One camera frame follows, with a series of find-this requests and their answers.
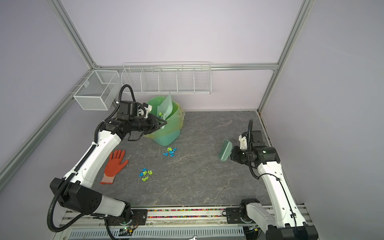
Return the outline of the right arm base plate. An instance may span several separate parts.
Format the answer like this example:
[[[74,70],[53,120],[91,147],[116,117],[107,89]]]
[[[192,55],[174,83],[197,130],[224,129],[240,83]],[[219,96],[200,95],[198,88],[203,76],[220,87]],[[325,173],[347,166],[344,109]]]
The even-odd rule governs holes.
[[[247,224],[246,220],[242,218],[240,207],[226,208],[223,215],[227,219],[228,224]]]

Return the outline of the green plastic dustpan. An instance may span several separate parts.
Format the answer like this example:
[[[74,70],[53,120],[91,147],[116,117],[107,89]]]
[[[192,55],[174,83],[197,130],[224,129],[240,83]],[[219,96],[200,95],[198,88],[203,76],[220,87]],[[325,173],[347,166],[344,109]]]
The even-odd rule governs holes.
[[[159,112],[163,113],[163,116],[160,117],[164,120],[166,120],[173,111],[173,102],[171,94],[168,94],[168,96],[162,101],[162,103],[157,108],[157,116],[159,117]]]

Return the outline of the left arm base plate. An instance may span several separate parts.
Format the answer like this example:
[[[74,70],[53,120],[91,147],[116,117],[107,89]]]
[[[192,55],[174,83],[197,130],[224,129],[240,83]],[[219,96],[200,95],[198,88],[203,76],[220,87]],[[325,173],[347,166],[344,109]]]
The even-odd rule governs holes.
[[[130,219],[126,220],[123,217],[107,217],[109,226],[143,226],[148,218],[147,209],[131,209]]]

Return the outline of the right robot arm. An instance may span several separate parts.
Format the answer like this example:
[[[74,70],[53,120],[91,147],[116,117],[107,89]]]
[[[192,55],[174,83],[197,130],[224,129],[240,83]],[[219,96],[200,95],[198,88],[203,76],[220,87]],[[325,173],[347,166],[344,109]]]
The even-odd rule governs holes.
[[[275,148],[263,141],[261,131],[248,130],[232,148],[232,161],[248,166],[251,175],[263,180],[274,210],[271,215],[258,200],[245,199],[240,204],[241,217],[254,222],[267,240],[317,240],[318,231],[301,214],[283,174]]]

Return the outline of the green hand brush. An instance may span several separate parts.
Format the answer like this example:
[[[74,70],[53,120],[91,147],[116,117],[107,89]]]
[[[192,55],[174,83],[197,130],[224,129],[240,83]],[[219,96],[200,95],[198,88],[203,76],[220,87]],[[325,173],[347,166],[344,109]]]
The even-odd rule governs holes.
[[[232,149],[233,149],[233,143],[229,140],[225,140],[218,153],[218,158],[223,162],[227,161],[232,153]]]

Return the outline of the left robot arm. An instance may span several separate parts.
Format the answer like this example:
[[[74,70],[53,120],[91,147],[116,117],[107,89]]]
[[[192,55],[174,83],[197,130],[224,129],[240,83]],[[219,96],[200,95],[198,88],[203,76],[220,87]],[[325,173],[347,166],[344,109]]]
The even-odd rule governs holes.
[[[113,113],[97,126],[94,140],[79,162],[63,178],[55,178],[50,184],[54,193],[47,214],[50,231],[61,232],[83,216],[98,217],[117,225],[128,225],[132,221],[133,212],[128,202],[104,196],[91,188],[103,164],[111,168],[105,174],[108,178],[127,165],[123,161],[125,152],[115,150],[126,135],[132,132],[142,136],[152,134],[167,124],[166,120],[151,114],[151,110],[151,105],[146,103],[120,101]],[[53,220],[57,204],[79,215],[57,227]]]

